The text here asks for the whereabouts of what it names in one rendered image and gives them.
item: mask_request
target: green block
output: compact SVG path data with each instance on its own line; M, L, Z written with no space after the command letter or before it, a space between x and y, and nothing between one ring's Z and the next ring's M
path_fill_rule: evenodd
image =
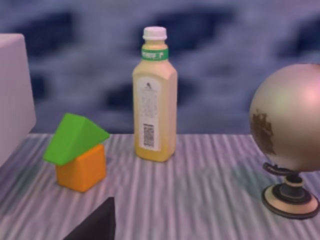
M109 133L84 116L66 113L60 122L43 159L65 165L109 138Z

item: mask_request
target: orange block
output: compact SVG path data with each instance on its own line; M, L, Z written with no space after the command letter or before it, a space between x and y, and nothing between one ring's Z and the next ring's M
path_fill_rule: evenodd
M107 175L104 145L96 145L65 165L56 165L55 172L59 185L86 192Z

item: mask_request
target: white box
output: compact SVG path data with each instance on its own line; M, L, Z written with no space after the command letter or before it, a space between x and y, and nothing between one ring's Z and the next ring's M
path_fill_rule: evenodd
M25 38L0 34L0 166L35 124Z

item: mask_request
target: round base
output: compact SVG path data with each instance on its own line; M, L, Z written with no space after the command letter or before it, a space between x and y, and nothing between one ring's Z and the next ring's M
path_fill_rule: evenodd
M288 219L309 219L315 217L319 210L320 204L318 199L311 195L311 199L307 203L297 204L288 203L278 199L273 194L273 188L276 185L271 185L262 192L262 203L273 213Z

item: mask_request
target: blurred background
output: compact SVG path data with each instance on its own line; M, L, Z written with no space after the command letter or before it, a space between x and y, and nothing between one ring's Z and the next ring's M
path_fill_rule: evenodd
M70 112L132 133L132 71L154 25L179 73L178 133L248 134L260 83L320 62L319 0L1 0L0 32L26 40L33 132L53 133Z

